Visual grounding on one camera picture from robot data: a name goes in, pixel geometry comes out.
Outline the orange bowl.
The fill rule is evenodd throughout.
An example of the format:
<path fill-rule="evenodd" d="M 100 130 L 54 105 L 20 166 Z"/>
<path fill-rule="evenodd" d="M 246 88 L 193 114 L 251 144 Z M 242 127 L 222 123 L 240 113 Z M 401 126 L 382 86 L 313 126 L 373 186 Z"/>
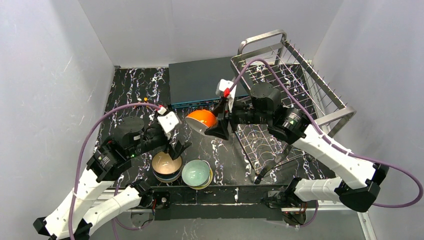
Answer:
<path fill-rule="evenodd" d="M 217 123 L 217 117 L 206 109 L 195 110 L 184 119 L 192 130 L 201 135 L 205 135 L 205 131 Z"/>

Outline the dark blue gold bowl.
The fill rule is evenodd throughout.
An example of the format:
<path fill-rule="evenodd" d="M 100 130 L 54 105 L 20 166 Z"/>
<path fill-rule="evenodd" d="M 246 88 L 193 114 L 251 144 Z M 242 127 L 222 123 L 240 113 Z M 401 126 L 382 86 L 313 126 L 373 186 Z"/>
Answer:
<path fill-rule="evenodd" d="M 153 175 L 162 183 L 172 183 L 176 181 L 182 173 L 183 159 L 179 156 L 172 159 L 168 153 L 158 152 L 151 162 Z"/>

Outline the steel wire dish rack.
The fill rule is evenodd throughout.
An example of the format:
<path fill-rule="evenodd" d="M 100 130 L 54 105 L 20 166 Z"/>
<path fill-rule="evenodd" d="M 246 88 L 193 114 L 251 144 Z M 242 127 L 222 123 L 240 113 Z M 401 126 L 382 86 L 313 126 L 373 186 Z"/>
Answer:
<path fill-rule="evenodd" d="M 305 108 L 324 133 L 334 137 L 356 114 L 319 75 L 312 62 L 299 52 L 284 30 L 277 29 L 243 40 L 231 58 L 239 87 L 247 92 L 253 84 L 270 83 L 281 91 L 282 104 Z M 239 126 L 235 136 L 241 145 L 246 172 L 261 169 L 286 147 L 266 132 L 264 125 Z"/>

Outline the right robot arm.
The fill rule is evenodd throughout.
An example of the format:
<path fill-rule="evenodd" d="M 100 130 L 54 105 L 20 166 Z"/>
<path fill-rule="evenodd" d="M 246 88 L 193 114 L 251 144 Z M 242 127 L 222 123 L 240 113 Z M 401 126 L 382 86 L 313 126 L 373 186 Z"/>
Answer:
<path fill-rule="evenodd" d="M 235 84 L 222 79 L 216 88 L 221 100 L 212 111 L 215 122 L 205 130 L 205 135 L 223 140 L 229 137 L 228 126 L 265 124 L 276 139 L 295 147 L 317 159 L 336 177 L 308 180 L 294 178 L 281 195 L 292 204 L 309 201 L 333 201 L 344 204 L 356 212 L 366 212 L 377 199 L 380 185 L 389 168 L 353 156 L 317 127 L 306 111 L 284 106 L 281 93 L 270 83 L 252 86 L 251 105 L 234 99 Z"/>

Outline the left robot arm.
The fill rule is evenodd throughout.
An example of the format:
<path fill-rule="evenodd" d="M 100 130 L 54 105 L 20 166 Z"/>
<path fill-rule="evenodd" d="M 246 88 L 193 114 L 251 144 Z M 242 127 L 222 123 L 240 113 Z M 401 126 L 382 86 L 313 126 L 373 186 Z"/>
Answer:
<path fill-rule="evenodd" d="M 78 180 L 77 192 L 70 192 L 50 215 L 39 217 L 33 227 L 50 240 L 88 240 L 103 224 L 123 211 L 146 206 L 153 189 L 142 179 L 103 203 L 94 205 L 99 196 L 131 166 L 131 160 L 163 147 L 172 160 L 180 157 L 191 143 L 177 141 L 171 145 L 171 131 L 181 121 L 174 112 L 160 115 L 145 126 L 140 117 L 129 116 L 115 127 L 87 162 Z"/>

